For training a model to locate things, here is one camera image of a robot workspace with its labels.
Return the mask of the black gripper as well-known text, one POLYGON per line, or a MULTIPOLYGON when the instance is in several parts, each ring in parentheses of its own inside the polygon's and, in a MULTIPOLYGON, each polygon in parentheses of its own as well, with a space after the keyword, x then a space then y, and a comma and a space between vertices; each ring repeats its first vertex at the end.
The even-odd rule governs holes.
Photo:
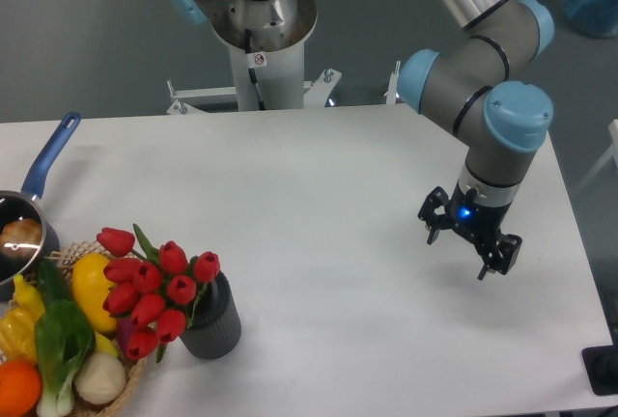
POLYGON ((455 189, 449 202, 446 191, 437 186, 425 198, 418 218, 428 230, 427 243, 433 244, 442 230, 451 228, 472 243, 482 258, 483 266, 478 279, 488 273, 506 275, 515 264, 522 238, 516 235, 502 235, 500 225, 506 214, 506 207, 486 207, 476 203, 466 205, 464 193, 455 189), (440 208, 446 213, 438 214, 440 208))

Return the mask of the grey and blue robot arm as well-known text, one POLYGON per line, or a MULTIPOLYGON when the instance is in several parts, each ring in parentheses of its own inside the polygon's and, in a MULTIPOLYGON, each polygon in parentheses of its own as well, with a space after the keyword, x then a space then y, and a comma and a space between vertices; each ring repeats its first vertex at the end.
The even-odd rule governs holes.
MULTIPOLYGON (((304 44, 317 21, 314 0, 169 1, 227 45, 240 110, 307 106, 304 44)), ((548 46, 554 24, 534 0, 442 1, 466 42, 449 56, 414 53, 398 73, 397 92, 468 152, 454 191, 432 191, 418 216, 430 238, 450 230, 474 246, 484 272, 504 274, 521 240, 501 223, 553 116, 547 94, 513 75, 548 46)))

